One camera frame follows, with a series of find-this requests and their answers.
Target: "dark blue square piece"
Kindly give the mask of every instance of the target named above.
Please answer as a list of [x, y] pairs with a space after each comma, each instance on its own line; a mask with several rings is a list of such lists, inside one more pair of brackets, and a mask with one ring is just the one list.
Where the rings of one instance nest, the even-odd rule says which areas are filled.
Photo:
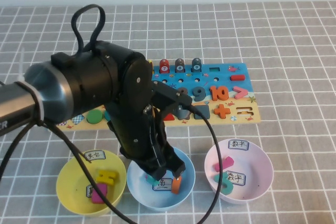
[[[195, 107], [207, 118], [210, 118], [209, 105], [195, 105]], [[194, 115], [196, 120], [202, 119], [199, 115]]]

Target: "wooden puzzle board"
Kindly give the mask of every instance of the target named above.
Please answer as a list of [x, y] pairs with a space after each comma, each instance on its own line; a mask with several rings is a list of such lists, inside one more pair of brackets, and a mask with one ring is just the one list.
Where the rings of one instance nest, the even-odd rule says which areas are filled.
[[[244, 81], [231, 81], [230, 76], [235, 74], [245, 75]], [[253, 92], [247, 67], [244, 63], [235, 64], [206, 64], [202, 65], [201, 72], [191, 72], [191, 65], [185, 65], [185, 73], [175, 73], [174, 65], [170, 66], [170, 73], [160, 74], [159, 67], [154, 66], [154, 74], [152, 80], [166, 81], [166, 84], [173, 88], [186, 88], [188, 95], [193, 98], [193, 105], [200, 106], [198, 108], [205, 109], [203, 112], [209, 113], [209, 122], [212, 125], [218, 124], [242, 124], [242, 123], [258, 123], [260, 122], [260, 113], [257, 101]], [[210, 87], [225, 86], [228, 89], [228, 99], [225, 101], [213, 101]], [[233, 91], [233, 87], [237, 86], [248, 90], [248, 94], [241, 99], [235, 99], [237, 92]], [[193, 90], [196, 87], [202, 87], [205, 90], [205, 98], [202, 101], [195, 102]], [[225, 108], [230, 109], [230, 114], [225, 119], [221, 119], [219, 115], [214, 114], [214, 110], [222, 104]], [[97, 108], [105, 112], [104, 106]], [[82, 131], [82, 130], [102, 130], [108, 129], [107, 120], [104, 118], [100, 123], [90, 124], [87, 122], [88, 112], [79, 115], [72, 120], [68, 120], [58, 127], [62, 131]], [[166, 121], [166, 126], [193, 126], [204, 125], [201, 119], [195, 119], [194, 115], [190, 115], [189, 119], [179, 120], [174, 116], [174, 120]]]

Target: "bowl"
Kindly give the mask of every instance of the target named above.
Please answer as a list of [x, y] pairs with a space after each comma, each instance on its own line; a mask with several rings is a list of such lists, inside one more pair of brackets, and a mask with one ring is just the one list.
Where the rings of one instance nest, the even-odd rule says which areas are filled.
[[145, 207], [158, 212], [168, 211], [183, 202], [191, 193], [195, 184], [195, 168], [190, 158], [181, 150], [174, 148], [177, 156], [185, 163], [178, 194], [173, 194], [171, 182], [173, 174], [167, 171], [156, 187], [149, 184], [146, 173], [132, 161], [127, 171], [127, 185], [133, 197]]
[[[273, 165], [267, 154], [259, 146], [243, 139], [226, 139], [220, 141], [219, 149], [222, 159], [231, 157], [233, 166], [224, 169], [228, 172], [228, 179], [233, 183], [233, 191], [220, 198], [232, 204], [243, 204], [264, 195], [273, 182]], [[204, 170], [207, 180], [213, 191], [218, 184], [214, 176], [219, 174], [214, 165], [218, 163], [216, 146], [213, 146], [206, 154]]]
[[[106, 150], [93, 150], [85, 152], [91, 163], [84, 160], [91, 176], [95, 179], [98, 170], [111, 170], [118, 173], [114, 186], [108, 186], [107, 199], [116, 206], [124, 192], [127, 180], [126, 169], [122, 160], [114, 153]], [[110, 209], [105, 204], [93, 204], [90, 193], [90, 182], [79, 166], [77, 160], [72, 158], [60, 171], [56, 182], [56, 193], [61, 204], [69, 211], [84, 216], [101, 216]]]

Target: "robotic arm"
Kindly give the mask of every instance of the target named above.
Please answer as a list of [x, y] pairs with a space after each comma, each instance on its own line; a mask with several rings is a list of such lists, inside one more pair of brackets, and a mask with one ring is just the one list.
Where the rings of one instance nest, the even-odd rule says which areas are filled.
[[[100, 19], [90, 42], [84, 47], [76, 21], [82, 13], [92, 8], [99, 9]], [[192, 106], [191, 97], [161, 82], [152, 81], [152, 66], [141, 53], [106, 41], [97, 41], [104, 23], [105, 12], [100, 6], [88, 5], [78, 10], [71, 20], [78, 41], [75, 55], [56, 53], [51, 56], [51, 61], [31, 66], [25, 73], [25, 81], [0, 86], [0, 136], [28, 123], [14, 139], [1, 163], [0, 181], [18, 142], [38, 122], [66, 142], [104, 203], [120, 218], [135, 224], [101, 193], [79, 157], [78, 150], [55, 124], [104, 105], [111, 118], [108, 126], [117, 136], [120, 152], [126, 158], [135, 161], [157, 180], [167, 170], [178, 178], [184, 172], [185, 165], [167, 142], [163, 119], [182, 106], [203, 118], [213, 136], [218, 160], [222, 158], [211, 125]], [[219, 166], [221, 181], [221, 162]], [[220, 190], [221, 184], [218, 183], [214, 200], [198, 223], [203, 223], [209, 216]]]

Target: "gray grid pattern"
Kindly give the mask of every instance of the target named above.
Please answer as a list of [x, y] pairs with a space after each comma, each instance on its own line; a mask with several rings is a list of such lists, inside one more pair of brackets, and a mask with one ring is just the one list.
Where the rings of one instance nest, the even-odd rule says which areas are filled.
[[[77, 50], [70, 19], [78, 7], [0, 8], [0, 80], [18, 75], [51, 54]], [[267, 152], [275, 169], [269, 192], [249, 204], [220, 201], [208, 223], [335, 223], [336, 213], [336, 2], [106, 6], [100, 39], [163, 58], [247, 64], [262, 122], [214, 126], [219, 140], [245, 138]], [[82, 15], [85, 41], [98, 20]], [[0, 137], [3, 157], [17, 131]], [[109, 131], [67, 133], [82, 151], [119, 154]], [[203, 171], [212, 139], [206, 127], [170, 127], [169, 142], [196, 168], [193, 192], [178, 208], [158, 214], [126, 189], [118, 208], [143, 223], [195, 223], [213, 198]], [[71, 158], [65, 144], [33, 128], [19, 144], [0, 184], [0, 224], [96, 223], [69, 213], [55, 192], [57, 175]], [[113, 214], [99, 223], [121, 223]]]

